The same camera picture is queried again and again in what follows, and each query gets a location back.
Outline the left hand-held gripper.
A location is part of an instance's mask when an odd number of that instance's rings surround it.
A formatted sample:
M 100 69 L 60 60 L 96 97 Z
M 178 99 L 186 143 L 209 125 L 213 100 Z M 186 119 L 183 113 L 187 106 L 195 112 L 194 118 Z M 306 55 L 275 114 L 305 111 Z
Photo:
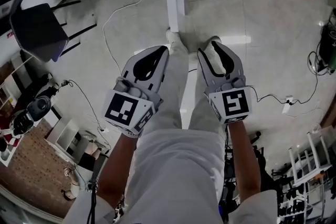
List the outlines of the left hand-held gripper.
M 139 137 L 163 99 L 157 93 L 169 59 L 166 46 L 155 46 L 132 56 L 116 85 L 109 90 L 102 116 L 128 137 Z

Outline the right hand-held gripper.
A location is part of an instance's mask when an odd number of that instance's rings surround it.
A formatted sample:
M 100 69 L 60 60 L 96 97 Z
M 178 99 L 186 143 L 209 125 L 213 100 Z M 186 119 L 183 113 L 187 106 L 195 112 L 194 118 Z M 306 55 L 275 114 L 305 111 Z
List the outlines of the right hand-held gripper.
M 242 121 L 252 112 L 250 88 L 246 79 L 239 77 L 244 75 L 242 61 L 227 46 L 214 40 L 212 46 L 197 52 L 208 86 L 205 94 L 220 124 Z

